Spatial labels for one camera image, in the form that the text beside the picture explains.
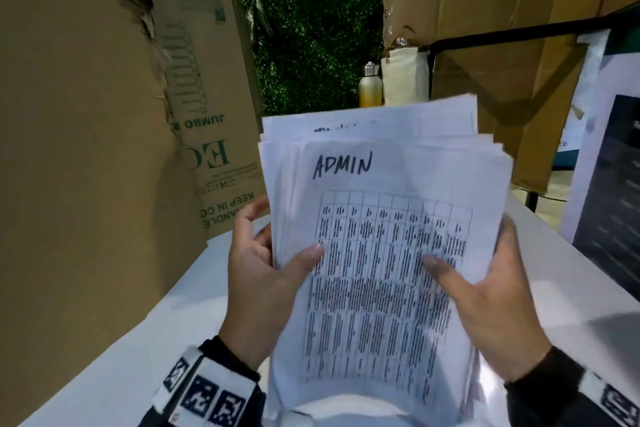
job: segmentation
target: leaves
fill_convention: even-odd
[[[243,0],[266,114],[356,107],[382,50],[382,0]]]

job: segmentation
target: table grid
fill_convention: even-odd
[[[325,253],[311,279],[302,381],[393,383],[425,403],[451,307],[420,257],[460,268],[471,216],[420,197],[325,191],[316,227]]]

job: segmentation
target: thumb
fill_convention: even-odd
[[[322,245],[319,243],[311,245],[293,257],[282,272],[298,290],[305,283],[307,276],[316,267],[323,255],[324,248]]]
[[[424,255],[422,264],[456,304],[468,300],[475,294],[475,287],[469,284],[457,270],[444,260],[431,255]]]

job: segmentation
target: black sleeve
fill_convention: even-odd
[[[585,375],[598,383],[591,398],[580,388]],[[505,386],[513,427],[638,426],[635,405],[557,348],[530,373]]]
[[[203,356],[189,372],[189,375],[185,378],[181,388],[176,390],[173,394],[171,402],[164,409],[164,413],[159,414],[156,412],[154,407],[151,407],[142,418],[138,427],[172,427],[171,423],[169,423],[169,417],[171,416],[173,409],[176,407],[178,400],[180,400],[185,388],[187,388],[191,377],[195,374],[197,369],[196,367],[199,362],[202,361],[202,358],[209,358],[219,365],[224,366],[238,375],[249,378],[256,383],[255,389],[253,390],[250,399],[247,401],[242,418],[238,422],[237,427],[260,427],[266,396],[257,385],[260,381],[260,375],[258,372],[252,370],[236,358],[236,356],[228,349],[218,336],[215,336],[213,339],[207,339],[198,349],[202,351]]]

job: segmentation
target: white tablecloth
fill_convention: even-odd
[[[640,403],[640,303],[509,197],[542,325],[552,342]],[[256,227],[268,222],[262,218]],[[227,308],[230,234],[208,248],[147,318],[30,416],[22,427],[135,426],[175,359],[215,335]],[[376,402],[342,411],[384,414]],[[504,425],[500,405],[493,423]],[[315,414],[324,406],[311,409]]]

